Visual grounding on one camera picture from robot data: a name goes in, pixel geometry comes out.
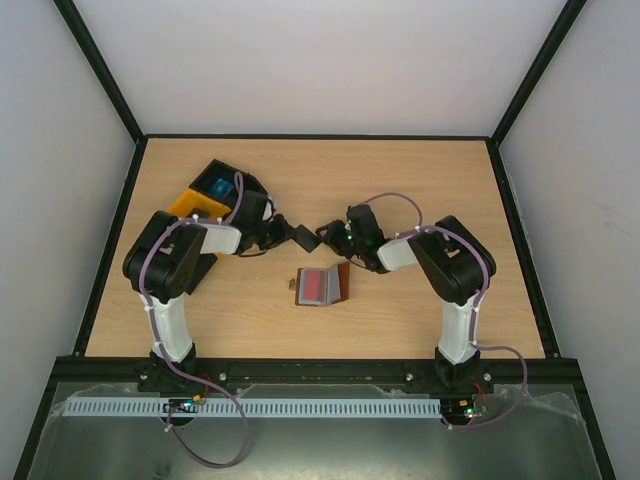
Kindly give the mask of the black credit card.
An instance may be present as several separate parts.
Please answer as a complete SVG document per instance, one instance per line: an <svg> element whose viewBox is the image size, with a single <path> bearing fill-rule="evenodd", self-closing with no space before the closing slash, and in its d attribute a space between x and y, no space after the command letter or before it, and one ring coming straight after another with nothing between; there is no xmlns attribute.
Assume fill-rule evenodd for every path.
<svg viewBox="0 0 640 480"><path fill-rule="evenodd" d="M292 238L307 253L312 253L322 243L318 235L302 224L293 229Z"/></svg>

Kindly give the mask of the brown leather card holder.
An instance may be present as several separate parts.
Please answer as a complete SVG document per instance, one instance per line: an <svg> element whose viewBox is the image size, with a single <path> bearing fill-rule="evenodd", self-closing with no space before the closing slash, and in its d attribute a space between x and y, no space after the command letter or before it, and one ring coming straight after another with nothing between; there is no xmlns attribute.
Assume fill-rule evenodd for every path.
<svg viewBox="0 0 640 480"><path fill-rule="evenodd" d="M296 306L325 307L349 299L350 263L328 268L299 268L295 280Z"/></svg>

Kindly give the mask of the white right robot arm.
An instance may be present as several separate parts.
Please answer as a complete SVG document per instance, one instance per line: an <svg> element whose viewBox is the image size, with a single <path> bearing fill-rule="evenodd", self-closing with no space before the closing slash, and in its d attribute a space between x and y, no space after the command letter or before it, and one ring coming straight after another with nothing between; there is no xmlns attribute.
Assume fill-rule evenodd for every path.
<svg viewBox="0 0 640 480"><path fill-rule="evenodd" d="M479 310L497 266L456 217L387 237L371 207L360 204L347 209L345 220L321 226L315 234L337 255L356 258L377 274L420 266L442 301L441 336L435 348L437 382L450 392L470 383L479 368Z"/></svg>

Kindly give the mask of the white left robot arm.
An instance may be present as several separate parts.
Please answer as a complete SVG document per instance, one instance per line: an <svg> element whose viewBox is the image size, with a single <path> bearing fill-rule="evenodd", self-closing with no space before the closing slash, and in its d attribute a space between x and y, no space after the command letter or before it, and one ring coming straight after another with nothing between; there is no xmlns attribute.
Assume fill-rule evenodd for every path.
<svg viewBox="0 0 640 480"><path fill-rule="evenodd" d="M273 199L257 192L245 192L227 211L194 207L185 216L156 211L122 267L149 318L152 352L174 364L192 354L185 297L220 256L262 254L293 232Z"/></svg>

